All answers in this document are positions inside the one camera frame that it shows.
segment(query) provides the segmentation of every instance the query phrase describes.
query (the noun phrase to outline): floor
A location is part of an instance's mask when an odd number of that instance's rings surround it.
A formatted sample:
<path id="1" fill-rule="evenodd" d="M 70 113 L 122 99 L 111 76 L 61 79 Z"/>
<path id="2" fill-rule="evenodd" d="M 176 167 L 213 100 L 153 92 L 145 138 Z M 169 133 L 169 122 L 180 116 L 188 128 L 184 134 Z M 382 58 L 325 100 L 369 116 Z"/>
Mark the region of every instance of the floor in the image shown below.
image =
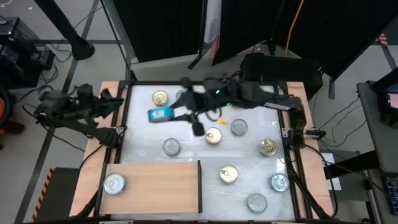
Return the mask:
<path id="1" fill-rule="evenodd" d="M 90 11 L 99 7 L 98 0 L 56 0 L 61 10 L 69 18 L 72 25 L 77 24 Z M 47 19 L 33 0 L 14 0 L 5 7 L 0 7 L 2 16 L 19 16 L 41 39 L 60 40 L 62 35 Z M 83 36 L 88 40 L 114 40 L 110 26 L 103 10 L 95 13 L 93 19 L 83 21 L 77 28 L 79 34 L 88 30 Z M 70 49 L 69 45 L 61 45 L 61 49 Z M 100 89 L 102 81 L 123 80 L 125 77 L 124 61 L 116 44 L 96 44 L 94 56 L 87 60 L 75 61 L 72 58 L 63 63 L 55 62 L 58 68 L 58 78 L 51 83 L 55 89 L 69 89 L 74 85 L 90 83 L 94 92 Z M 398 46 L 388 46 L 391 55 L 398 60 Z M 267 49 L 261 47 L 257 51 L 267 54 Z M 277 49 L 277 55 L 282 55 L 282 49 Z M 60 59 L 67 55 L 55 51 Z M 211 67 L 211 60 L 204 58 L 194 70 L 188 70 L 188 64 L 196 57 L 189 55 L 171 58 L 157 62 L 139 63 L 132 66 L 139 80 L 176 80 L 182 75 L 188 75 L 200 80 L 206 72 L 234 72 L 239 68 L 243 55 L 238 55 L 225 63 Z M 349 105 L 357 97 L 355 84 L 367 80 L 378 80 L 391 71 L 380 45 L 371 45 L 336 81 L 336 98 L 328 99 L 328 79 L 324 76 L 324 87 L 310 102 L 314 108 L 314 118 L 318 127 L 328 121 L 337 111 Z M 50 77 L 53 71 L 46 72 Z M 70 84 L 65 82 L 72 78 Z M 24 90 L 14 90 L 14 93 L 25 93 Z M 65 143 L 46 136 L 45 130 L 35 124 L 34 119 L 22 111 L 21 105 L 39 104 L 38 96 L 33 93 L 15 106 L 14 117 L 25 124 L 25 131 L 18 136 L 0 136 L 5 148 L 0 151 L 0 219 L 2 223 L 20 223 L 31 220 L 35 204 L 42 189 L 45 176 L 51 167 L 78 167 L 83 153 L 71 148 Z M 322 129 L 331 131 L 333 126 L 346 113 L 341 113 Z M 335 128 L 337 142 L 357 128 L 364 121 L 361 108 L 355 109 L 348 119 Z M 86 139 L 82 134 L 67 129 L 57 129 L 56 135 L 61 136 L 74 145 L 85 148 Z M 373 150 L 368 128 L 364 125 L 353 133 L 347 141 L 336 149 L 367 152 Z M 359 202 L 339 201 L 338 217 L 347 221 L 358 221 L 367 216 L 364 204 Z"/>

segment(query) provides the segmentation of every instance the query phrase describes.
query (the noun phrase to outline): metal can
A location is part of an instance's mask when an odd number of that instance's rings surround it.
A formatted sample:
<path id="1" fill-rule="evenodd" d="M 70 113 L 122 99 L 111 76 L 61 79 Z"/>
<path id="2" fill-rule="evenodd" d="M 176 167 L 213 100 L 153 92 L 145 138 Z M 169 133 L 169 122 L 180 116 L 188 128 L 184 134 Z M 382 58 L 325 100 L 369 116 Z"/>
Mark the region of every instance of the metal can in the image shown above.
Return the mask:
<path id="1" fill-rule="evenodd" d="M 231 131 L 236 136 L 242 136 L 248 130 L 248 124 L 242 119 L 236 119 L 231 123 Z"/>
<path id="2" fill-rule="evenodd" d="M 175 138 L 166 139 L 166 141 L 163 142 L 163 151 L 168 156 L 176 156 L 180 153 L 179 141 Z"/>
<path id="3" fill-rule="evenodd" d="M 265 139 L 261 141 L 260 147 L 259 147 L 259 152 L 263 156 L 272 156 L 276 153 L 277 146 L 276 143 L 273 140 L 270 139 Z"/>
<path id="4" fill-rule="evenodd" d="M 206 131 L 205 139 L 209 144 L 218 144 L 221 141 L 221 131 L 218 128 L 209 128 Z"/>
<path id="5" fill-rule="evenodd" d="M 289 179 L 286 177 L 286 175 L 277 173 L 272 175 L 272 177 L 269 179 L 269 184 L 271 185 L 272 189 L 278 192 L 284 192 L 289 188 Z"/>
<path id="6" fill-rule="evenodd" d="M 185 93 L 185 90 L 180 90 L 180 91 L 178 91 L 178 92 L 175 94 L 175 99 L 178 100 L 178 99 L 181 97 L 181 95 L 182 95 L 183 93 Z"/>
<path id="7" fill-rule="evenodd" d="M 220 171 L 221 180 L 226 184 L 232 184 L 238 178 L 238 170 L 235 166 L 226 165 Z"/>
<path id="8" fill-rule="evenodd" d="M 262 213 L 267 209 L 267 199 L 260 193 L 248 197 L 248 207 L 254 213 Z"/>
<path id="9" fill-rule="evenodd" d="M 116 195 L 123 192 L 126 189 L 127 182 L 124 177 L 120 174 L 110 174 L 104 180 L 104 191 L 107 194 Z"/>
<path id="10" fill-rule="evenodd" d="M 154 101 L 156 106 L 166 106 L 167 102 L 169 102 L 169 96 L 165 91 L 156 91 L 152 95 L 152 100 Z"/>
<path id="11" fill-rule="evenodd" d="M 148 111 L 148 120 L 151 123 L 168 121 L 174 118 L 174 109 L 170 107 L 155 108 Z"/>

